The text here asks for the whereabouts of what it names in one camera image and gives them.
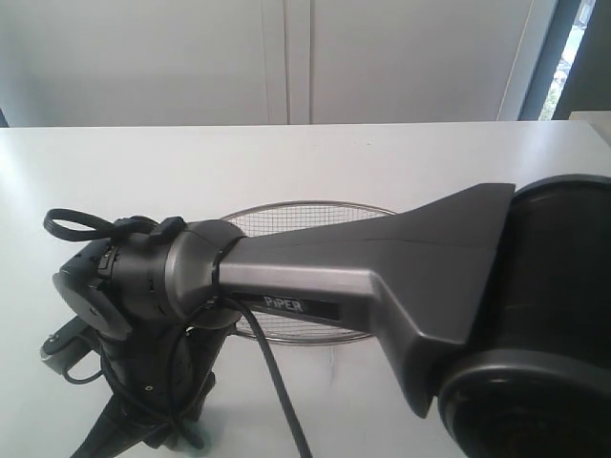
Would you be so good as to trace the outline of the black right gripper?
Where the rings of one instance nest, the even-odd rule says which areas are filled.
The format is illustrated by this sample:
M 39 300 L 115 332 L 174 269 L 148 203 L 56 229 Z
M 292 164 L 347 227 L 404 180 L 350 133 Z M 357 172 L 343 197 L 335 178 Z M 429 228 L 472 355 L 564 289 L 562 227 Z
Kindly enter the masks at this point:
M 148 322 L 119 337 L 99 331 L 112 396 L 71 458 L 117 457 L 137 445 L 200 452 L 199 419 L 227 336 L 218 320 Z

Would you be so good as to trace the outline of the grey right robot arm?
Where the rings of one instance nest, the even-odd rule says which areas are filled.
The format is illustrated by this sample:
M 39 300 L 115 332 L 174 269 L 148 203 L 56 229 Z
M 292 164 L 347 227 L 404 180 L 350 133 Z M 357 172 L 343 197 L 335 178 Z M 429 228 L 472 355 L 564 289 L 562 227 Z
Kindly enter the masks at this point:
M 377 219 L 249 237 L 225 220 L 107 221 L 52 209 L 83 248 L 53 276 L 60 334 L 100 357 L 112 397 L 79 457 L 156 448 L 188 426 L 240 319 L 375 337 L 412 411 L 437 405 L 470 457 L 610 453 L 610 180 L 482 183 Z

